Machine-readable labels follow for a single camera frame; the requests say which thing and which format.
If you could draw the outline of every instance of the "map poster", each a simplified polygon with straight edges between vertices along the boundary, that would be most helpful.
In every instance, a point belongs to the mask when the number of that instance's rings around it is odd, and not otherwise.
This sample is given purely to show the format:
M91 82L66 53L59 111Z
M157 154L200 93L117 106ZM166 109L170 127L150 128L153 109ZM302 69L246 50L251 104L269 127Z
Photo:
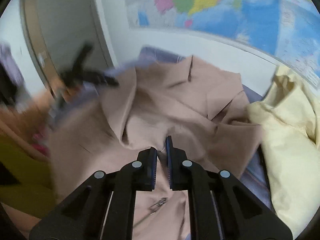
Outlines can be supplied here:
M126 0L130 27L212 33L279 58L320 81L320 15L311 0Z

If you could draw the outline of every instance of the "beige fabric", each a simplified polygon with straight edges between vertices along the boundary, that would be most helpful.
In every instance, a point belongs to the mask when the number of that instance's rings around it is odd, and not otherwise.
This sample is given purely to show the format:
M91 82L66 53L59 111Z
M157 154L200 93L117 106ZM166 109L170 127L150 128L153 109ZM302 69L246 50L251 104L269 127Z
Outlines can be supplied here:
M279 67L267 97L249 107L265 131L273 207L294 238L320 206L320 102L293 70Z
M54 180L61 199L97 170L118 171L140 150L160 151L156 189L138 192L134 223L162 197L168 202L134 228L133 239L185 239L190 231L185 192L169 189L164 140L205 169L227 169L240 177L255 152L260 127L248 123L239 74L196 58L129 69L120 86L73 111L51 135Z
M29 233L31 229L40 221L40 219L9 207L6 204L1 204L12 223L25 236L26 239L29 239Z

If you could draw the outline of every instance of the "purple fabric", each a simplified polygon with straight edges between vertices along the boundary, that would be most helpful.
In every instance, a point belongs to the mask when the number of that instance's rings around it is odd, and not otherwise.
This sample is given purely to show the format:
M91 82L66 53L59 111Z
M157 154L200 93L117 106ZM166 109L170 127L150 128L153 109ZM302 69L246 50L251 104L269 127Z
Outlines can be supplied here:
M22 86L24 79L16 62L12 58L11 49L8 44L0 44L0 62L8 74L11 82L17 87Z
M240 181L245 185L262 203L272 210L270 191L267 186L261 183L255 175L247 169L244 171Z

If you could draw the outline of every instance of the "white wall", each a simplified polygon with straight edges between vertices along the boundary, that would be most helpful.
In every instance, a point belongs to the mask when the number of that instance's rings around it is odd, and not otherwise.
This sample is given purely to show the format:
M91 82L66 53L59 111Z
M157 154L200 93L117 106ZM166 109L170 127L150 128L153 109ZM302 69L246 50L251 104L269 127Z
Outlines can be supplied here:
M125 0L96 0L107 45L114 64L132 60L144 45L183 56L194 54L213 65L240 73L242 82L265 94L279 64L274 58L239 43L188 30L130 29Z
M0 41L11 45L12 56L19 66L30 96L44 89L30 57L20 18L20 0L11 0L0 18Z

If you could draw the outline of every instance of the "clothing pile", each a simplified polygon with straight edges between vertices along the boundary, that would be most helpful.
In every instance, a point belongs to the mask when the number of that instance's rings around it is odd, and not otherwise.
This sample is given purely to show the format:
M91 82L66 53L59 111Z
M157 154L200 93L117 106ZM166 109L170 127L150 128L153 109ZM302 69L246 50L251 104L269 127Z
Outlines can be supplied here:
M249 101L240 75L188 57L177 64L130 68L117 80L119 87L105 89L74 110L50 136L58 196L64 199L95 171L117 171L141 150L154 147L159 151L156 189L137 193L134 224L159 199L166 197L167 203L134 228L133 239L150 234L185 239L190 231L188 198L169 188L162 161L165 138L171 135L175 147L206 170L226 169L240 178L262 135L260 126L248 121Z
M33 114L24 113L34 122L31 127L21 115L0 113L0 130L11 140L0 140L9 153L1 156L8 178L41 189L39 196L50 192L50 197L34 199L41 205L39 212L23 206L28 198L10 200L8 185L0 185L0 201L12 221L17 225L23 217L30 222L19 224L21 231L30 230L53 208L51 196L59 203L95 171L118 171L141 150L154 147L156 188L137 192L132 239L189 239L187 192L171 191L167 178L164 141L170 135L174 147L204 169L232 172L275 211L294 238L312 239L300 233L314 224L320 205L320 104L301 77L279 67L268 95L259 102L262 97L243 86L239 74L195 56L182 58L153 48L143 48L138 61L106 73L116 77L118 87L85 85L50 120L49 92L33 104ZM46 139L50 158L31 147L31 134L44 120L52 128ZM15 169L19 159L34 171L25 175ZM44 180L34 180L38 172L46 175ZM150 216L149 208L163 198L166 203Z

